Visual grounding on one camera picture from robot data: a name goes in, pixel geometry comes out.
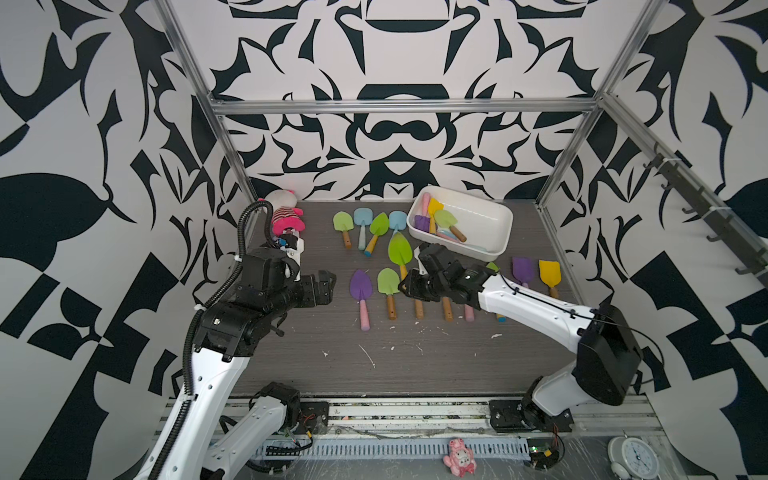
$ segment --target pink toy figurine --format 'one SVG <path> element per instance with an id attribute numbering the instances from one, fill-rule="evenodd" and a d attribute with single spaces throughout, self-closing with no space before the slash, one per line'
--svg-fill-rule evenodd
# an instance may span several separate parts
<path id="1" fill-rule="evenodd" d="M 285 230 L 304 230 L 304 222 L 299 215 L 304 215 L 304 210 L 296 208 L 296 195 L 291 190 L 275 190 L 270 192 L 264 200 L 270 202 L 274 208 L 272 216 L 272 233 L 282 235 Z"/>
<path id="2" fill-rule="evenodd" d="M 459 478 L 464 478 L 466 472 L 475 474 L 475 467 L 478 466 L 475 454 L 464 446 L 464 440 L 453 439 L 449 445 L 451 453 L 444 456 L 442 462 L 451 469 L 451 473 Z"/>

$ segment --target zip tie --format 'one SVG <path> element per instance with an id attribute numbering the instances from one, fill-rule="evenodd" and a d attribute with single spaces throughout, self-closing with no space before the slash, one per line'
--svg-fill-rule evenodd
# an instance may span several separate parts
<path id="1" fill-rule="evenodd" d="M 714 206 L 712 206 L 712 207 L 710 207 L 709 210 L 707 210 L 707 212 L 704 215 L 701 216 L 701 220 L 704 220 L 705 218 L 707 218 L 707 215 L 711 214 L 715 210 L 729 210 L 729 209 L 730 209 L 730 207 L 714 207 Z"/>

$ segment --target wire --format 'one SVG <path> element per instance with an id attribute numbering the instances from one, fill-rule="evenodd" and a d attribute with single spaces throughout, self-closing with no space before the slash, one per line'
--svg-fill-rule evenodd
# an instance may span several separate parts
<path id="1" fill-rule="evenodd" d="M 563 442 L 563 439 L 561 439 L 560 435 L 557 434 L 557 433 L 554 434 L 554 437 L 555 437 L 556 440 L 558 440 L 560 445 L 562 445 L 562 447 L 563 447 L 563 449 L 562 449 L 563 452 L 560 454 L 560 458 L 558 458 L 558 462 L 562 462 L 563 458 L 565 458 L 565 442 Z"/>
<path id="2" fill-rule="evenodd" d="M 275 470 L 274 467 L 263 467 L 259 465 L 258 463 L 254 462 L 253 460 L 248 460 L 245 462 L 245 466 L 250 468 L 251 470 L 259 473 L 266 473 L 268 475 L 278 474 L 278 473 L 284 473 L 285 470 Z"/>
<path id="3" fill-rule="evenodd" d="M 567 313 L 567 314 L 569 314 L 569 315 L 572 315 L 572 316 L 577 316 L 577 317 L 579 317 L 579 318 L 582 318 L 582 319 L 586 319 L 586 320 L 590 320 L 590 321 L 592 321 L 592 322 L 606 323 L 606 324 L 608 324 L 608 325 L 619 326 L 619 327 L 621 327 L 621 328 L 625 328 L 625 329 L 628 329 L 628 330 L 632 330 L 632 331 L 633 331 L 633 332 L 635 332 L 635 333 L 640 333 L 642 336 L 644 336 L 645 338 L 647 338 L 648 340 L 650 340 L 650 342 L 651 342 L 651 343 L 653 343 L 653 344 L 654 344 L 654 346 L 656 347 L 656 350 L 658 350 L 658 351 L 659 351 L 659 356 L 660 356 L 660 360 L 661 360 L 661 369 L 662 369 L 662 370 L 664 370 L 664 365 L 666 364 L 666 363 L 665 363 L 665 361 L 664 361 L 664 352 L 662 352 L 662 351 L 661 351 L 661 347 L 659 346 L 659 344 L 658 344 L 658 343 L 656 343 L 656 340 L 654 340 L 654 339 L 650 338 L 650 337 L 649 337 L 647 334 L 645 334 L 645 333 L 641 332 L 640 330 L 638 330 L 638 329 L 635 329 L 635 328 L 632 328 L 632 327 L 631 327 L 631 326 L 629 326 L 629 325 L 621 325 L 620 323 L 616 323 L 616 322 L 615 322 L 615 321 L 614 321 L 612 318 L 610 318 L 608 315 L 604 315 L 604 316 L 605 316 L 606 318 L 610 319 L 610 320 L 611 320 L 610 322 L 608 322 L 607 320 L 600 320 L 600 319 L 596 319 L 596 318 L 590 318 L 590 317 L 588 317 L 588 316 L 580 315 L 580 314 L 576 313 L 576 312 L 575 312 L 575 311 L 573 311 L 573 310 L 567 310 L 567 309 L 564 309 L 563 307 L 559 306 L 559 305 L 558 305 L 558 304 L 556 304 L 556 303 L 550 303 L 550 302 L 548 302 L 548 301 L 546 301 L 546 300 L 542 300 L 542 299 L 540 299 L 540 298 L 537 298 L 537 297 L 535 297 L 535 296 L 533 296 L 533 295 L 528 295 L 526 292 L 522 292 L 522 291 L 520 291 L 520 289 L 515 289 L 515 288 L 514 288 L 512 285 L 510 285 L 510 284 L 509 284 L 509 282 L 507 282 L 507 279 L 505 279 L 503 275 L 499 275 L 499 276 L 502 278 L 502 280 L 504 280 L 504 283 L 506 284 L 506 286 L 508 286 L 510 290 L 512 290 L 513 292 L 515 292 L 515 295 L 523 295 L 523 296 L 526 296 L 526 297 L 528 297 L 528 298 L 532 298 L 533 300 L 537 300 L 537 301 L 539 301 L 539 302 L 542 302 L 542 303 L 544 303 L 544 304 L 546 304 L 546 305 L 552 306 L 552 307 L 554 307 L 554 308 L 556 308 L 556 309 L 558 309 L 558 310 L 561 310 L 562 312 L 564 312 L 564 313 Z M 650 379 L 650 380 L 647 380 L 647 381 L 646 381 L 646 382 L 644 382 L 644 383 L 647 383 L 647 382 L 652 382 L 652 381 L 653 381 L 653 379 Z"/>
<path id="4" fill-rule="evenodd" d="M 237 425 L 237 422 L 235 422 L 231 417 L 228 417 L 226 415 L 222 415 L 219 417 L 219 426 L 224 431 L 224 435 L 230 432 L 230 426 L 234 427 L 235 425 Z"/>
<path id="5" fill-rule="evenodd" d="M 313 414 L 312 414 L 312 415 L 310 415 L 310 416 L 306 416 L 306 415 L 304 415 L 304 412 L 300 412 L 300 413 L 301 413 L 301 416 L 302 416 L 302 417 L 304 417 L 304 421 L 302 422 L 302 425 L 304 426 L 304 429 L 305 429 L 305 430 L 309 430 L 309 429 L 306 427 L 306 421 L 307 421 L 307 420 L 312 420 L 312 419 L 314 419 L 314 418 L 315 418 L 315 414 L 313 413 Z"/>
<path id="6" fill-rule="evenodd" d="M 237 222 L 237 253 L 241 258 L 245 257 L 246 254 L 245 226 L 248 223 L 250 215 L 261 207 L 266 208 L 266 223 L 264 224 L 264 236 L 266 237 L 266 243 L 272 248 L 279 248 L 277 243 L 272 240 L 272 236 L 270 235 L 272 216 L 274 214 L 272 204 L 265 200 L 258 200 L 245 207 L 245 210 L 243 210 L 243 213 L 240 214 L 240 219 Z M 229 290 L 230 287 L 232 287 L 232 285 L 234 285 L 235 280 L 237 280 L 237 277 L 242 271 L 243 262 L 235 262 L 234 268 L 232 269 L 232 273 L 230 274 L 229 278 L 224 280 L 224 283 L 219 286 L 218 290 L 216 290 L 216 292 L 203 304 L 203 306 L 206 309 L 209 309 L 216 302 L 221 300 L 221 297 Z M 192 317 L 192 321 L 187 328 L 187 337 L 184 339 L 184 347 L 181 352 L 181 371 L 184 376 L 184 395 L 186 395 L 187 398 L 195 397 L 192 373 L 192 342 L 194 341 L 194 336 L 197 333 L 197 327 L 200 325 L 200 320 L 203 317 L 203 311 L 204 310 L 198 310 Z M 152 469 L 150 470 L 148 476 L 149 480 L 157 480 L 157 478 L 160 476 L 160 473 L 162 473 L 165 461 L 170 455 L 170 451 L 174 447 L 174 443 L 176 442 L 182 427 L 184 427 L 184 422 L 186 421 L 187 415 L 189 414 L 191 408 L 191 399 L 184 400 L 181 403 L 181 407 L 179 408 L 179 412 L 176 416 L 176 419 L 174 420 L 174 424 L 171 426 L 171 429 L 168 432 L 168 436 L 165 439 L 165 443 L 157 454 L 157 459 L 155 459 L 154 465 L 152 465 Z"/>

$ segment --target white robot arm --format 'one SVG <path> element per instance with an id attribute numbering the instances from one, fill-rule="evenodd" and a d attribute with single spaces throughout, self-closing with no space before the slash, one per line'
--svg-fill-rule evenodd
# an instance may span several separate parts
<path id="1" fill-rule="evenodd" d="M 592 309 L 556 300 L 482 265 L 465 269 L 442 245 L 424 243 L 418 250 L 419 269 L 399 285 L 405 295 L 435 302 L 447 296 L 499 313 L 576 354 L 574 362 L 537 379 L 526 393 L 522 417 L 531 429 L 551 429 L 552 417 L 589 400 L 608 405 L 624 401 L 643 355 L 617 308 Z"/>
<path id="2" fill-rule="evenodd" d="M 220 441 L 210 444 L 227 398 L 258 340 L 270 331 L 282 334 L 277 329 L 280 322 L 276 326 L 271 322 L 284 318 L 292 307 L 327 304 L 333 298 L 336 278 L 331 273 L 321 271 L 317 282 L 314 276 L 286 273 L 286 258 L 297 260 L 290 255 L 291 247 L 297 249 L 289 245 L 282 253 L 263 248 L 243 255 L 240 285 L 245 287 L 238 287 L 234 300 L 218 301 L 202 315 L 191 354 L 194 396 L 177 399 L 137 480 L 234 478 L 270 435 L 296 424 L 299 392 L 271 383 L 248 414 Z M 423 244 L 421 248 L 417 250 L 419 270 L 412 270 L 400 283 L 405 295 L 425 301 L 448 296 L 456 303 L 500 313 L 576 354 L 574 362 L 531 385 L 521 402 L 525 428 L 549 430 L 554 417 L 592 399 L 609 405 L 623 402 L 642 354 L 624 328 L 621 312 L 612 306 L 594 310 L 552 299 L 483 266 L 465 269 L 443 246 Z"/>

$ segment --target gray wooden floor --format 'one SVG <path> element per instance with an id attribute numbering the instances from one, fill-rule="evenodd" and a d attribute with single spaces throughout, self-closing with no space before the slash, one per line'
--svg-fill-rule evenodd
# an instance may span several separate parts
<path id="1" fill-rule="evenodd" d="M 495 315 L 478 311 L 475 322 L 468 323 L 460 305 L 454 305 L 455 319 L 448 323 L 440 303 L 425 303 L 425 319 L 417 322 L 413 300 L 400 293 L 395 295 L 398 319 L 389 320 L 386 297 L 376 291 L 376 275 L 382 268 L 398 271 L 387 256 L 389 236 L 379 241 L 368 258 L 356 248 L 359 230 L 350 232 L 353 248 L 347 250 L 341 234 L 333 229 L 333 214 L 339 210 L 351 214 L 359 206 L 341 202 L 299 205 L 306 224 L 302 272 L 334 272 L 338 280 L 333 302 L 291 310 L 281 326 L 286 335 L 269 335 L 261 341 L 235 385 L 234 395 L 253 395 L 273 380 L 304 395 L 523 392 L 537 376 L 552 373 L 573 359 L 554 340 L 510 319 L 499 323 Z M 396 203 L 365 206 L 374 215 L 410 208 L 410 204 Z M 514 221 L 508 249 L 496 260 L 503 274 L 511 276 L 512 256 L 556 260 L 533 203 L 509 202 L 507 206 Z M 405 235 L 412 248 L 419 245 L 407 231 Z M 476 262 L 462 258 L 465 266 Z M 359 305 L 349 295 L 349 279 L 357 269 L 368 270 L 374 285 L 374 294 L 367 301 L 368 332 L 360 330 Z M 539 279 L 531 288 L 547 292 Z M 563 300 L 574 302 L 569 285 L 562 283 L 558 291 Z M 502 336 L 491 338 L 498 333 Z"/>

